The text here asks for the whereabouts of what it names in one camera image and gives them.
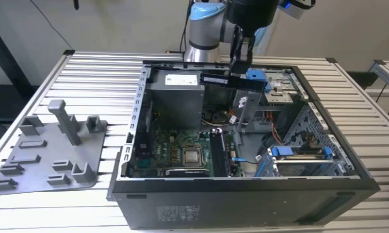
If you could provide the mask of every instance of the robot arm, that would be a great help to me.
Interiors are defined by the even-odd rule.
[[[271,24],[277,6],[299,18],[315,0],[194,0],[187,62],[219,62],[218,44],[230,42],[230,73],[246,73],[253,60],[254,33]]]
[[[235,25],[230,73],[246,73],[253,59],[254,33],[271,24],[278,0],[227,0],[226,19]]]

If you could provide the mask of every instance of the label sticker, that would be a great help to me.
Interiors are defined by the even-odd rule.
[[[230,122],[231,124],[234,124],[235,120],[237,120],[237,117],[235,117],[235,116],[231,116],[229,122]]]
[[[198,205],[161,205],[157,206],[159,222],[194,222],[199,217]]]
[[[210,78],[210,77],[203,77],[203,81],[210,82],[210,83],[222,83],[222,84],[229,83],[229,81],[225,79],[215,79],[215,78]]]
[[[197,75],[167,74],[165,85],[197,86]]]

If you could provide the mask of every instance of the aluminum slotted table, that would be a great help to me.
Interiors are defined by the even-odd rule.
[[[181,59],[178,54],[76,52],[62,56],[0,140],[0,166],[17,142],[21,118],[37,115],[44,123],[56,122],[46,105],[50,100],[64,99],[66,112],[76,114],[77,120],[100,115],[109,123],[98,181],[94,187],[82,191],[0,196],[0,232],[130,232],[116,202],[108,202],[105,196],[116,153],[125,141],[139,69],[142,60]],[[278,57],[257,57],[254,63],[298,66],[382,190],[323,228],[185,232],[389,233],[389,116],[337,63],[326,59]]]

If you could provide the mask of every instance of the motherboard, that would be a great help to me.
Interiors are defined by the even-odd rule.
[[[210,133],[198,131],[154,130],[150,158],[137,158],[133,176],[145,178],[183,176],[186,172],[195,172],[197,176],[214,177],[213,148]],[[237,156],[233,134],[223,134],[225,154],[217,156]],[[231,164],[229,176],[241,176],[239,166]]]

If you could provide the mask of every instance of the open computer tower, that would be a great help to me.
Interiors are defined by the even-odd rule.
[[[379,187],[298,67],[143,61],[108,199],[131,229],[323,225]]]

